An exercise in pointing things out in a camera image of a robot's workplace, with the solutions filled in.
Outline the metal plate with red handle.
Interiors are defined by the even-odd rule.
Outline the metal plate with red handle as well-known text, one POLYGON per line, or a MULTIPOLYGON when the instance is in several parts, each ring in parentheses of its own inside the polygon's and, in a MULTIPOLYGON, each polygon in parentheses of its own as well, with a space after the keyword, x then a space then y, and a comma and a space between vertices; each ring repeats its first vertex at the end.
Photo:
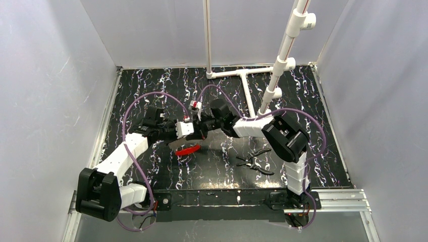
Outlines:
POLYGON ((176 141, 168 143, 168 147, 173 151, 176 156, 186 156, 195 153, 201 148, 198 140, 187 140, 180 138, 176 141))

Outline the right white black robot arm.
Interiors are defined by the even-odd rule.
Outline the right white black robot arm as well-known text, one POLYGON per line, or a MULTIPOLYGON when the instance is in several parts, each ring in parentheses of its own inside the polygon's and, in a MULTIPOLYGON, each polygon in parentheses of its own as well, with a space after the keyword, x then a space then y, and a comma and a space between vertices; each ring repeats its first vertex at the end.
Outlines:
POLYGON ((316 210, 319 206, 311 195, 308 179, 307 150, 309 134, 286 111, 275 110, 256 118, 239 117, 234 114, 223 99, 216 99, 210 104, 211 113, 201 111, 201 103, 191 101, 189 110, 193 114, 194 133, 188 140, 204 140, 208 132, 222 130, 232 138, 256 137, 264 138, 269 144, 263 148, 238 156, 241 166, 247 165, 264 175, 273 172, 257 166, 254 158, 270 151, 284 162, 287 186, 284 191, 271 192, 264 203, 273 210, 308 208, 316 210))

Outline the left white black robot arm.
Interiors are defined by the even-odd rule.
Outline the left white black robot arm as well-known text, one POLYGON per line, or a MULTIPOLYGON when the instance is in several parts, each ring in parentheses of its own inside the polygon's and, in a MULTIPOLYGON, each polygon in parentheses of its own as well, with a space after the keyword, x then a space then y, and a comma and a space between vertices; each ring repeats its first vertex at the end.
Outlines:
POLYGON ((125 129, 123 142, 104 161, 80 172, 76 211, 110 222, 120 210, 146 198, 153 206, 153 191, 147 180, 129 185, 121 185, 120 180, 155 142, 177 140, 179 124, 177 119, 165 117, 162 108, 151 106, 141 120, 125 129))

